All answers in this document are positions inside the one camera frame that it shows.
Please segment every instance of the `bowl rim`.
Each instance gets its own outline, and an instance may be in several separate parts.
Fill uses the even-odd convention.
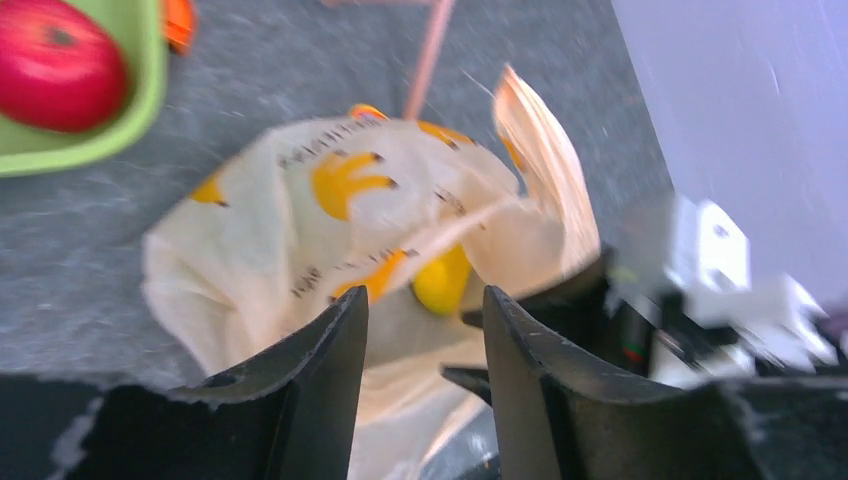
[[[166,52],[159,1],[137,0],[141,23],[138,77],[153,81],[138,85],[123,115],[109,128],[84,142],[53,150],[0,155],[0,177],[34,175],[78,168],[104,160],[140,139],[153,124],[165,97]]]

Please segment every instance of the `dark gray surface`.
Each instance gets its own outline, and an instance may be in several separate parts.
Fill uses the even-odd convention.
[[[198,381],[142,300],[141,235],[265,128],[358,102],[399,114],[427,13],[318,0],[198,8],[197,44],[171,60],[167,105],[141,142],[89,168],[0,179],[0,369]],[[424,118],[506,158],[477,83],[492,89],[505,62],[568,131],[602,236],[614,240],[619,209],[670,184],[609,2],[459,1]],[[471,430],[452,448],[479,457],[491,419]],[[456,458],[437,459],[432,477],[455,472]]]
[[[754,282],[848,300],[848,3],[614,5],[677,190],[748,235]]]

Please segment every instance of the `red toy apple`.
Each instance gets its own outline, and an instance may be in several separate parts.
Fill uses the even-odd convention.
[[[61,0],[0,0],[0,113],[75,133],[121,108],[127,67],[115,42]]]

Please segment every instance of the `light green tray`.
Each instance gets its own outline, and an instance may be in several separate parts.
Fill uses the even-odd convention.
[[[80,167],[138,140],[162,105],[168,49],[161,0],[68,0],[118,42],[130,67],[130,96],[110,124],[81,134],[26,127],[0,116],[0,176]]]

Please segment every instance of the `cloth bag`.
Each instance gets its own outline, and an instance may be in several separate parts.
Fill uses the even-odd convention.
[[[265,132],[145,236],[154,317],[212,375],[365,285],[371,315],[349,478],[417,478],[485,408],[442,379],[440,365],[482,366],[485,350],[479,330],[424,310],[411,278],[461,243],[477,276],[466,291],[474,307],[483,284],[520,297],[600,248],[571,142],[509,67],[494,114],[526,196],[494,154],[426,122],[373,111]]]

